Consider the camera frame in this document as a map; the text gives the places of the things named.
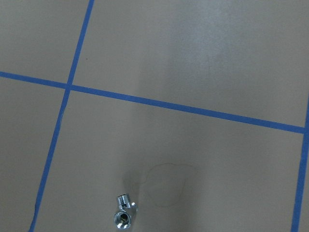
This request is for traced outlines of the chrome angle valve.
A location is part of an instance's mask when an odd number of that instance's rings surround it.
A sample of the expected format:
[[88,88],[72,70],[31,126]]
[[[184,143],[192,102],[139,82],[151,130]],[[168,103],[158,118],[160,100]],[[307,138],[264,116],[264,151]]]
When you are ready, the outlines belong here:
[[129,230],[132,228],[138,205],[131,200],[130,195],[122,194],[117,197],[118,209],[113,216],[113,222],[118,230]]

